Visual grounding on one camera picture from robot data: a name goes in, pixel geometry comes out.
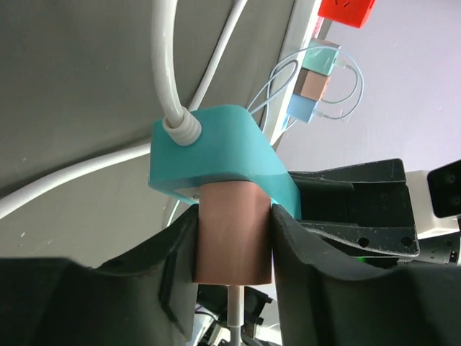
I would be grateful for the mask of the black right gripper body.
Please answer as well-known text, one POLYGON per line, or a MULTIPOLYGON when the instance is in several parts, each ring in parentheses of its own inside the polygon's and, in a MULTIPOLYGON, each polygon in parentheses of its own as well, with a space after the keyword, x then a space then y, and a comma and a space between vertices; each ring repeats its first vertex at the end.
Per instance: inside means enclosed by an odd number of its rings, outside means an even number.
POLYGON ((406 173, 419 255, 404 264, 460 264, 460 161, 406 173))

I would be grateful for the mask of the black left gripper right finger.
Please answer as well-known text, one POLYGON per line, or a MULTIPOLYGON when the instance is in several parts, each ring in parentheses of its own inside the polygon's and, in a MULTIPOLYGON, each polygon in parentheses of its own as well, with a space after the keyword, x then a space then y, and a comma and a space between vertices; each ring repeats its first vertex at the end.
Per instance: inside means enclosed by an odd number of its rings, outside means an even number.
POLYGON ((284 345, 458 345, 460 269, 385 270, 305 230, 273 205, 274 274, 284 345))

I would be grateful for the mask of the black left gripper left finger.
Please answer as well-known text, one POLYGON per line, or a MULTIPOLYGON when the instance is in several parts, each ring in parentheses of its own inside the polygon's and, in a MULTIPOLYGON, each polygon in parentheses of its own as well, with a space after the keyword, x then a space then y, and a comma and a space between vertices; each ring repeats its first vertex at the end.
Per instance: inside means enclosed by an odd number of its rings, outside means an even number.
POLYGON ((192 336, 198 208, 98 268, 1 260, 3 345, 185 345, 192 336))

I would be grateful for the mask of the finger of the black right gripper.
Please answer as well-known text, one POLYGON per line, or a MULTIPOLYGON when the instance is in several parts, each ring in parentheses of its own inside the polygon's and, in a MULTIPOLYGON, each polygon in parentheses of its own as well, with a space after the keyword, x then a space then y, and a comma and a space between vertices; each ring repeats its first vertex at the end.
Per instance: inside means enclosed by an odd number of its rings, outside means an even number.
POLYGON ((416 230, 410 227, 369 227, 352 223, 299 221, 307 231, 326 241, 355 249, 358 257, 417 257, 420 253, 416 230))
POLYGON ((301 219, 361 227, 408 227, 409 191, 400 159, 317 172, 290 172, 301 219))

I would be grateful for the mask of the pink USB charger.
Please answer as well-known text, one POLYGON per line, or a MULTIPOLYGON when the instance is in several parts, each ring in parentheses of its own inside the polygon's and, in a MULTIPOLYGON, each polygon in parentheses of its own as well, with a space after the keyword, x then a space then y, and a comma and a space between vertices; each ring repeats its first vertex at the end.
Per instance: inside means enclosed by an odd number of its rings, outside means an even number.
POLYGON ((272 281, 271 199, 253 182, 201 186, 194 280, 265 285, 272 281))

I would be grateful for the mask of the blue USB charger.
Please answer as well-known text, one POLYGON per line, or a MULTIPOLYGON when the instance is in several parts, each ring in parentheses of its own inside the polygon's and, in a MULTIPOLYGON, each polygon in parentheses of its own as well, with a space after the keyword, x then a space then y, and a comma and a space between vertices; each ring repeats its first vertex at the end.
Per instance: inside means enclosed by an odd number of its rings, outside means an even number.
POLYGON ((287 115, 290 118, 308 124, 314 115, 318 102, 307 97, 293 94, 287 108, 287 115))

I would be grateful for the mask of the teal power strip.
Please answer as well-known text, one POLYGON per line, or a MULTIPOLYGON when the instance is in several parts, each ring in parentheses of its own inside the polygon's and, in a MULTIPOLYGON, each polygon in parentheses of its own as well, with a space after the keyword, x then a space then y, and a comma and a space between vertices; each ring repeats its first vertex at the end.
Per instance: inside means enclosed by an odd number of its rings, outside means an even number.
POLYGON ((203 184, 249 181, 260 186, 294 218, 301 216, 300 191, 249 112, 237 105, 197 110, 200 137, 176 144, 160 120, 153 124, 148 184, 191 203, 203 184))

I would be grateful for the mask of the white power strip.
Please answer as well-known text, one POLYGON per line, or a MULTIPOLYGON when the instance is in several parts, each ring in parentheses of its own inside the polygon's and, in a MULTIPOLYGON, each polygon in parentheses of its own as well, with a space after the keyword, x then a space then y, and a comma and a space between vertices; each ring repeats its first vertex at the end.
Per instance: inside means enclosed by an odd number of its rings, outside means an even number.
MULTIPOLYGON (((246 1, 234 1, 230 14, 224 24, 210 61, 199 83, 192 101, 189 103, 188 110, 197 110, 205 98, 206 92, 210 88, 212 79, 217 71, 219 62, 223 57, 228 41, 236 28, 241 17, 246 1)), ((287 53, 281 57, 269 74, 269 80, 261 88, 266 92, 266 99, 263 103, 256 106, 252 112, 264 111, 260 128, 261 131, 270 136, 269 141, 275 143, 283 134, 285 129, 282 127, 281 119, 275 118, 275 111, 271 110, 269 103, 276 101, 280 97, 282 101, 277 101, 279 111, 287 109, 287 95, 294 89, 295 77, 301 69, 301 61, 304 59, 308 50, 308 40, 316 33, 316 25, 319 21, 318 10, 320 1, 296 1, 292 8, 285 42, 282 45, 281 53, 287 53)))

